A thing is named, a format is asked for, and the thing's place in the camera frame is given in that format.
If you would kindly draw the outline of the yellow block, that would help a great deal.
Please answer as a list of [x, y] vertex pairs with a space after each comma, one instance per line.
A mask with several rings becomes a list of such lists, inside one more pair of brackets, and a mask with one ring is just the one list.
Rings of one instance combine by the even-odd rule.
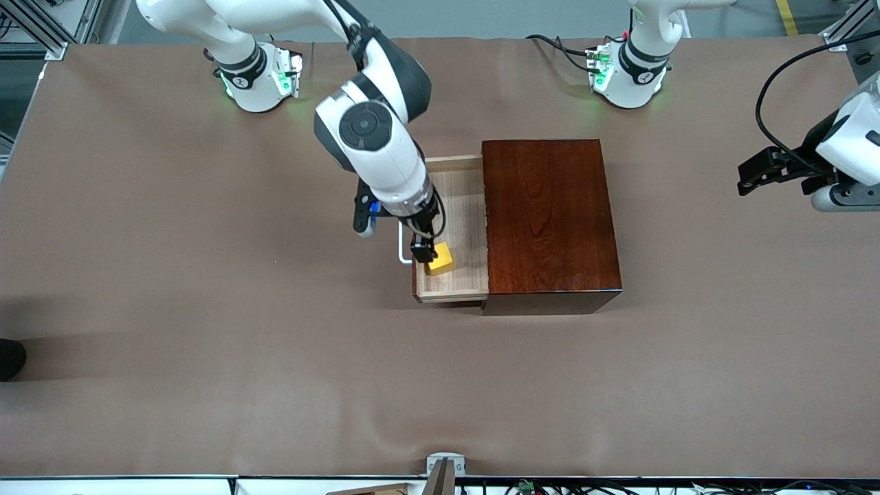
[[434, 245], [434, 248], [436, 248], [436, 256], [431, 262], [426, 263], [424, 269], [426, 275], [440, 276], [455, 270], [456, 263], [449, 245], [446, 242], [441, 242]]

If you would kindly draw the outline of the dark red wooden cabinet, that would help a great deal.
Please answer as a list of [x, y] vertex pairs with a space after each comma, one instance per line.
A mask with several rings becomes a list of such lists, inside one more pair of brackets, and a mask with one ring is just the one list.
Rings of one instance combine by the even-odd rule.
[[481, 155], [484, 316], [594, 314], [622, 293], [597, 138], [487, 140]]

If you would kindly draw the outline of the table cover cloth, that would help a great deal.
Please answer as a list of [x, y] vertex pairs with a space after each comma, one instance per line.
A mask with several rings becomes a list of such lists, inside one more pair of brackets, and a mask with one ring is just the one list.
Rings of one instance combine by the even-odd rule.
[[235, 107], [200, 47], [48, 63], [0, 183], [0, 476], [880, 477], [880, 214], [796, 183], [736, 191], [754, 104], [816, 36], [686, 38], [619, 111], [523, 40], [409, 38], [430, 157], [598, 138], [623, 292], [587, 316], [420, 305], [396, 228], [312, 133], [349, 79], [319, 44], [300, 100]]

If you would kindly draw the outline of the light wooden board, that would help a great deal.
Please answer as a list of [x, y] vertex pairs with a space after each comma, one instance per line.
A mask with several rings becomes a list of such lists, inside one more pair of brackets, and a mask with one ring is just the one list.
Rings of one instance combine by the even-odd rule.
[[375, 485], [342, 489], [327, 492], [326, 495], [409, 495], [409, 483], [393, 483], [392, 485]]

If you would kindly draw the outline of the black round knob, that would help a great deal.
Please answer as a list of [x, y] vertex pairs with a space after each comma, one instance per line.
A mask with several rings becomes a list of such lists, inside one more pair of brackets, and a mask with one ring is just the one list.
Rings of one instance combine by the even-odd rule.
[[0, 382], [8, 382], [18, 375], [26, 363], [22, 342], [0, 338]]

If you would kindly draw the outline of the aluminium frame profile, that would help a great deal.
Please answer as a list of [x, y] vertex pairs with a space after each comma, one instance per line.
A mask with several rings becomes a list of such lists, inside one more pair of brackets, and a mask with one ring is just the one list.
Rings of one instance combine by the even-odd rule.
[[872, 30], [880, 30], [880, 0], [847, 0], [848, 9], [832, 25], [824, 28], [820, 36], [830, 52], [856, 54], [880, 52], [880, 36], [863, 41], [849, 41], [832, 47], [833, 42], [851, 39]]
[[96, 40], [108, 0], [0, 0], [0, 61], [63, 59]]

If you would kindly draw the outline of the white frame rail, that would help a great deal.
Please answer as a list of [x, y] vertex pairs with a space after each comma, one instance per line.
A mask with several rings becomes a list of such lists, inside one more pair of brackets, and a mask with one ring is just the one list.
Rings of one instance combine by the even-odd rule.
[[[0, 495], [326, 495], [409, 483], [426, 475], [78, 475], [0, 476]], [[459, 495], [880, 495], [880, 477], [466, 475]]]

